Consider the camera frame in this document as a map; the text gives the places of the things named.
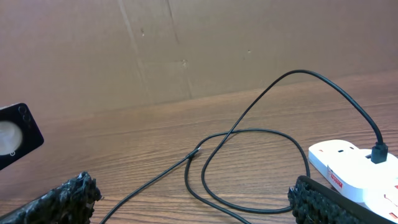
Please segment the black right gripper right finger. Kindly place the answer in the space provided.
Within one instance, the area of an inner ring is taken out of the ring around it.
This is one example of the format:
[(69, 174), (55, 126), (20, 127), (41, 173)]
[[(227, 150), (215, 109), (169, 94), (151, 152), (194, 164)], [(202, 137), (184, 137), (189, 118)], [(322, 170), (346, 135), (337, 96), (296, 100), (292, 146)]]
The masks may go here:
[(394, 224), (304, 175), (287, 196), (298, 224)]

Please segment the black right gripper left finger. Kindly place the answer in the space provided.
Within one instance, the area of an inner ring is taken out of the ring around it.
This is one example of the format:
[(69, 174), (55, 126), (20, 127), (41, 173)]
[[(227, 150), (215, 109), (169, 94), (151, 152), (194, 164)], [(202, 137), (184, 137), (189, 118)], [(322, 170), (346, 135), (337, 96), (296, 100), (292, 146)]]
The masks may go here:
[(82, 172), (36, 198), (1, 216), (1, 224), (89, 224), (94, 204), (102, 198), (96, 180)]

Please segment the black smartphone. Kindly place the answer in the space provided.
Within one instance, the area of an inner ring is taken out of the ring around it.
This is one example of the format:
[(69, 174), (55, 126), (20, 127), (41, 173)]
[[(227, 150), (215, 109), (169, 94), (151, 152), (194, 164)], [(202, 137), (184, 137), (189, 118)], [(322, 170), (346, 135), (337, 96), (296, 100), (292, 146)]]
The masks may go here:
[(44, 137), (25, 103), (1, 108), (1, 170), (43, 143)]

